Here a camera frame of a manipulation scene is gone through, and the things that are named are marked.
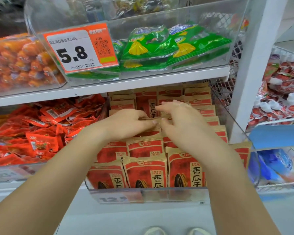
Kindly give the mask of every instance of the white shelf post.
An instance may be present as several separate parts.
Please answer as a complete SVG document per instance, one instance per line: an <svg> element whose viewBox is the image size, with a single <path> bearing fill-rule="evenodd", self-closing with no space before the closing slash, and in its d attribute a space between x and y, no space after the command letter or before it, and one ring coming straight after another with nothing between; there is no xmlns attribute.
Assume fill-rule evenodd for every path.
<svg viewBox="0 0 294 235"><path fill-rule="evenodd" d="M250 25L229 107L231 115L243 130L246 129L255 97L261 86L287 1L253 0L251 3ZM232 119L227 120L227 129L230 143L242 142L245 139Z"/></svg>

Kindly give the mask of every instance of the hand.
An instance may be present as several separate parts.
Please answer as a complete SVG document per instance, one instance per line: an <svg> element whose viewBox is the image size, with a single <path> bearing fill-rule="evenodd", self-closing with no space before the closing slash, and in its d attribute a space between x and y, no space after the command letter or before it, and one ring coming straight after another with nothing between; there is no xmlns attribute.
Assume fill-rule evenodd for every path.
<svg viewBox="0 0 294 235"><path fill-rule="evenodd" d="M139 118L148 118L148 116L141 110L123 109L91 126L96 127L96 130L98 128L102 130L103 138L107 143L120 141L134 137L157 124L156 120L140 121Z"/></svg>
<svg viewBox="0 0 294 235"><path fill-rule="evenodd" d="M199 162L211 154L217 146L227 144L210 128L204 117L188 104L174 100L162 102L156 110L171 114L173 125L167 119L161 120L165 134L184 152L191 154Z"/></svg>

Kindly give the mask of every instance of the wire rack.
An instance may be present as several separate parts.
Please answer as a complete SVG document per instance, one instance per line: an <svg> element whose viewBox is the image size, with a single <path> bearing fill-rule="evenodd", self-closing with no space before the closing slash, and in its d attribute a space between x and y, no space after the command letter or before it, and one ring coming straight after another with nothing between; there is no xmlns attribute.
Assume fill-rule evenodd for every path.
<svg viewBox="0 0 294 235"><path fill-rule="evenodd" d="M284 151L294 159L294 149L293 148L285 148ZM264 193L264 192L273 192L273 191L281 191L286 192L289 191L289 189L294 189L294 182L293 183L284 183L284 184L276 184L276 185L264 185L264 186L258 186L256 188L258 193Z"/></svg>

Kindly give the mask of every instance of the shoe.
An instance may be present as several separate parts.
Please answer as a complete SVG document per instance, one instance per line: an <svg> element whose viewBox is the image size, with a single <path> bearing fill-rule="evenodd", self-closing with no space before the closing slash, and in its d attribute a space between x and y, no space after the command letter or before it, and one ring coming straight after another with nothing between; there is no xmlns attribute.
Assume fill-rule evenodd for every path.
<svg viewBox="0 0 294 235"><path fill-rule="evenodd" d="M196 227L189 231L188 235L211 235L211 233L202 228Z"/></svg>
<svg viewBox="0 0 294 235"><path fill-rule="evenodd" d="M167 235L160 227L150 227L144 235Z"/></svg>

